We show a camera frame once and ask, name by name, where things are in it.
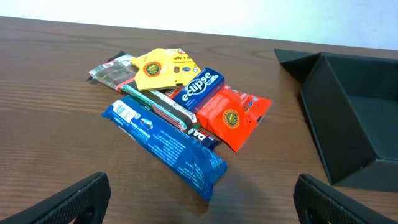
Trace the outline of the black box with lid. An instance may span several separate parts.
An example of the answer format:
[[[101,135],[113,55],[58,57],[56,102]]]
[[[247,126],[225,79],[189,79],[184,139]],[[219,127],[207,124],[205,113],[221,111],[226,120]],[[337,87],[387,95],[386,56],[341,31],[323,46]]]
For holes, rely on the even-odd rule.
[[[397,60],[276,49],[331,185],[397,191]]]

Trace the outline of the dark snack packet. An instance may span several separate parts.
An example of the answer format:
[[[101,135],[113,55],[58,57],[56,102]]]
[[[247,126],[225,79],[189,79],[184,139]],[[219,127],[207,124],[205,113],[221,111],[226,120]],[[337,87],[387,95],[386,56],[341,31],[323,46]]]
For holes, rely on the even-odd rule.
[[[134,81],[138,68],[131,60],[134,57],[123,51],[111,57],[106,63],[89,71],[88,81],[96,80],[118,92],[121,87]]]

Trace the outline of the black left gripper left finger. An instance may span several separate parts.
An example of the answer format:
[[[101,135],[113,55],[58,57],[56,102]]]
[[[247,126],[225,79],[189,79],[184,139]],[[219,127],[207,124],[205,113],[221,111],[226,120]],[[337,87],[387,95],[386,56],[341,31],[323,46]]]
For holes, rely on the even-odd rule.
[[[97,172],[1,220],[1,224],[102,224],[110,197],[111,188],[108,176],[104,172]]]

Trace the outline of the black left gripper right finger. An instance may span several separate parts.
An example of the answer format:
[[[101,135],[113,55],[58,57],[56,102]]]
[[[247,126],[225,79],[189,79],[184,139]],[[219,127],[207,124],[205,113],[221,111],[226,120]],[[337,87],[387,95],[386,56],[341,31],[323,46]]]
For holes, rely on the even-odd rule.
[[[397,224],[309,174],[300,174],[294,205],[301,224]]]

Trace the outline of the yellow snack packet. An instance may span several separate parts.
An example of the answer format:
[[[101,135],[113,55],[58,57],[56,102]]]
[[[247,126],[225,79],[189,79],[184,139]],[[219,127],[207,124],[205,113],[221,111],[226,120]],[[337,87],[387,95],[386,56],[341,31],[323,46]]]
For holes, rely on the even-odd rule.
[[[131,63],[138,68],[134,80],[139,90],[158,90],[187,85],[201,69],[182,49],[154,49]]]

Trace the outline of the red snack packet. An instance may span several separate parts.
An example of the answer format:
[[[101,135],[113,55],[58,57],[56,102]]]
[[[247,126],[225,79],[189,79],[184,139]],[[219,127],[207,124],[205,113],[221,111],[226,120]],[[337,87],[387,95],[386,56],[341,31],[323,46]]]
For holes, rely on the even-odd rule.
[[[238,152],[271,107],[272,100],[224,85],[195,115],[201,126]]]

